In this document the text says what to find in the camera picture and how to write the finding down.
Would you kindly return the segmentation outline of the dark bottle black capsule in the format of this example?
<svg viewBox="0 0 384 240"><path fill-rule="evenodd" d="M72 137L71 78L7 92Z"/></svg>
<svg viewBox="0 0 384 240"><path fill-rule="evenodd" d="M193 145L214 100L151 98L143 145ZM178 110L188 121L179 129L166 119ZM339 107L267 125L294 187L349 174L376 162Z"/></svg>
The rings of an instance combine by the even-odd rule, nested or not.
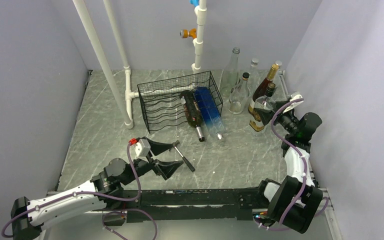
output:
<svg viewBox="0 0 384 240"><path fill-rule="evenodd" d="M276 84L269 83L265 95L255 100L249 120L249 126L254 136L264 133L266 126L270 122L271 114L276 107L276 101L273 99L275 90Z"/></svg>

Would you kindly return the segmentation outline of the clear round glass bottle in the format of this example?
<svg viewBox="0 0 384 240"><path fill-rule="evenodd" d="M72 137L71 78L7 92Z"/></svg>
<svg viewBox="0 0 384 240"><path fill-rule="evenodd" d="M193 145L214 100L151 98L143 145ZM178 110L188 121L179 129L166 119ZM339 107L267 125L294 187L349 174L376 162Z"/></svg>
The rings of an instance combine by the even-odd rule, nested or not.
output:
<svg viewBox="0 0 384 240"><path fill-rule="evenodd" d="M252 58L251 64L248 70L249 78L247 81L247 87L249 89L249 93L252 94L259 85L260 74L258 69L259 60L257 58Z"/></svg>

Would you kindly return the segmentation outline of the clear bottle black cap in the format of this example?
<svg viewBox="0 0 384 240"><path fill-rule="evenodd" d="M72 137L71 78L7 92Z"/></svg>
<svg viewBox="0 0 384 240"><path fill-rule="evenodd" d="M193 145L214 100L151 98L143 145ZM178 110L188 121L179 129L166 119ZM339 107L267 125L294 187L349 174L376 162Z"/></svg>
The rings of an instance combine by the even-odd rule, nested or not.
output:
<svg viewBox="0 0 384 240"><path fill-rule="evenodd" d="M232 88L231 93L228 98L228 110L232 114L240 114L247 103L249 97L249 88L247 86L248 80L250 77L249 72L244 72L239 80L239 82Z"/></svg>

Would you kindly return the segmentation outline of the dark bottle gold foil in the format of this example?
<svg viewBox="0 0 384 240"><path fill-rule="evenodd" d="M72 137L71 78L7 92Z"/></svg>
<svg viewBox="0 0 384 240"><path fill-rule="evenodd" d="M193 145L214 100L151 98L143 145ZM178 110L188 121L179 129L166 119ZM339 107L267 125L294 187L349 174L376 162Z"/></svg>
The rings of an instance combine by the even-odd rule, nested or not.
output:
<svg viewBox="0 0 384 240"><path fill-rule="evenodd" d="M265 95L265 93L267 91L268 84L273 82L273 80L276 76L276 73L279 70L280 66L281 66L280 64L274 63L271 66L265 79L255 89L254 93L251 96L251 99L250 99L250 102L249 102L249 105L247 108L249 114L252 114L252 112L253 112L256 99Z"/></svg>

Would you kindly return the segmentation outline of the blue glass bottle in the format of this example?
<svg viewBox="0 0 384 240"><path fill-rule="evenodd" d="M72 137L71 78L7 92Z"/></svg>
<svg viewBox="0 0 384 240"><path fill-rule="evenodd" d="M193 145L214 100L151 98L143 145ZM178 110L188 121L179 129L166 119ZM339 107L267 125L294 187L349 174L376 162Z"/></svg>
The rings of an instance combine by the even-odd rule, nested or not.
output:
<svg viewBox="0 0 384 240"><path fill-rule="evenodd" d="M226 128L210 90L207 87L197 87L194 97L210 136L219 141L224 140Z"/></svg>

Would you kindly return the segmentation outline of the clear bottle black gold label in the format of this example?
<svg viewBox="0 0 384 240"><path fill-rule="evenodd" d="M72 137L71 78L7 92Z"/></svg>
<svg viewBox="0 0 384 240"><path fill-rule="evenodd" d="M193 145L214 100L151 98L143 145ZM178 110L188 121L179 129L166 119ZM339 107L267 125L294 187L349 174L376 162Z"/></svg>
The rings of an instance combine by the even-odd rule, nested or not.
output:
<svg viewBox="0 0 384 240"><path fill-rule="evenodd" d="M229 63L222 71L219 91L222 97L227 98L231 94L231 89L236 85L238 80L238 60L240 48L232 49Z"/></svg>

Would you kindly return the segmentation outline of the dark bottle silver capsule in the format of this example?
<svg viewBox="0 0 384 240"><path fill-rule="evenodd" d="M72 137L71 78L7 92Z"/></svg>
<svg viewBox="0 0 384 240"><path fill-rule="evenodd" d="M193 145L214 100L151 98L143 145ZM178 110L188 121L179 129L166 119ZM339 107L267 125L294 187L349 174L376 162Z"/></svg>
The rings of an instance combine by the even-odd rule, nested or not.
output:
<svg viewBox="0 0 384 240"><path fill-rule="evenodd" d="M183 106L187 123L195 129L199 142L204 142L206 138L201 128L203 118L194 94L191 90L184 90L180 93L179 100Z"/></svg>

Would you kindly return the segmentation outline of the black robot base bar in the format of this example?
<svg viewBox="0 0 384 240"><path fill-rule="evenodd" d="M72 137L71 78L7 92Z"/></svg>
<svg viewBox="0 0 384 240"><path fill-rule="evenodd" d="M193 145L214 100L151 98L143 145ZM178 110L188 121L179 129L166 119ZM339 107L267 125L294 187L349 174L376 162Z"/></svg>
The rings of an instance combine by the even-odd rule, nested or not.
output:
<svg viewBox="0 0 384 240"><path fill-rule="evenodd" d="M142 190L140 198L130 202L104 199L104 210L127 210L128 223L148 218L132 209L148 213L156 221L236 219L251 221L259 210L266 210L269 200L264 196L265 179L257 187L220 189Z"/></svg>

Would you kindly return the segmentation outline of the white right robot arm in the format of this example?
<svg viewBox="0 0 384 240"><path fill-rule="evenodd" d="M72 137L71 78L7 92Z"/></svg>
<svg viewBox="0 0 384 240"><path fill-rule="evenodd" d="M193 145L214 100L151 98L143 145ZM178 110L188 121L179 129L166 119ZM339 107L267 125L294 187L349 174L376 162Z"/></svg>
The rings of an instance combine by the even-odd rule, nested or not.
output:
<svg viewBox="0 0 384 240"><path fill-rule="evenodd" d="M262 190L255 194L255 200L267 211L254 214L253 220L267 230L274 223L280 223L286 230L303 234L308 230L323 199L322 191L312 180L309 166L310 141L322 124L322 119L313 112L298 119L295 111L289 110L277 115L274 124L280 124L287 131L281 144L287 175L282 183L269 179L263 182Z"/></svg>

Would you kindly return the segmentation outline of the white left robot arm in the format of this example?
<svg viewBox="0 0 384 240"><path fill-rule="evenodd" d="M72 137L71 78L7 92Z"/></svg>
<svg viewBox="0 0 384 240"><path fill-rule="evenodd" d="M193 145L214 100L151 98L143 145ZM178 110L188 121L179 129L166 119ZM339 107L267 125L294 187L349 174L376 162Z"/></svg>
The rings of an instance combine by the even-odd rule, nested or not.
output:
<svg viewBox="0 0 384 240"><path fill-rule="evenodd" d="M43 230L77 215L95 210L120 210L129 202L138 202L142 193L139 178L154 172L168 180L184 163L160 161L156 157L170 151L173 144L147 137L131 139L128 160L112 159L90 180L58 194L36 200L20 197L14 201L11 219L1 230L4 238L34 240Z"/></svg>

